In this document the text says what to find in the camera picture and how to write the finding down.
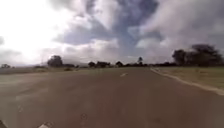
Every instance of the asphalt road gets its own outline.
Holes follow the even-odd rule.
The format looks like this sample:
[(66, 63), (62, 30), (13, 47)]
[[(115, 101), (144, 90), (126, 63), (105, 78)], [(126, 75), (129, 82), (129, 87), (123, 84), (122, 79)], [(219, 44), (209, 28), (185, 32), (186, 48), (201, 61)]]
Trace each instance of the asphalt road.
[(223, 128), (224, 97), (147, 68), (0, 76), (8, 128)]

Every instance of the white line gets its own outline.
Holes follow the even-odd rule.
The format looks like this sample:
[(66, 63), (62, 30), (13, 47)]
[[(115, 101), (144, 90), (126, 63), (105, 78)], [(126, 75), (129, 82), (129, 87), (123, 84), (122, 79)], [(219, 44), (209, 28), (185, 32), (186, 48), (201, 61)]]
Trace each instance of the white line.
[(203, 90), (212, 91), (212, 92), (215, 92), (218, 95), (224, 96), (224, 90), (222, 90), (222, 89), (218, 89), (218, 88), (211, 87), (211, 86), (206, 86), (206, 85), (200, 85), (200, 84), (193, 83), (193, 82), (188, 82), (188, 81), (182, 80), (181, 78), (179, 78), (177, 76), (172, 76), (172, 75), (169, 75), (169, 74), (161, 73), (161, 72), (159, 72), (159, 69), (152, 69), (151, 68), (150, 70), (153, 71), (154, 73), (157, 73), (161, 76), (169, 77), (169, 78), (174, 79), (178, 82), (181, 82), (181, 83), (184, 83), (184, 84), (187, 84), (187, 85), (191, 85), (191, 86), (196, 86), (196, 87), (199, 87)]

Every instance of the grass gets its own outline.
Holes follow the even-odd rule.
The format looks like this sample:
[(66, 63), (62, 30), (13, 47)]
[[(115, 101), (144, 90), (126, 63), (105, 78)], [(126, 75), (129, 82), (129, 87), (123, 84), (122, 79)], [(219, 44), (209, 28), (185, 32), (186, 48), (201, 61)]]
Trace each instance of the grass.
[(160, 70), (163, 73), (178, 76), (183, 80), (224, 89), (224, 67), (171, 67), (160, 68)]

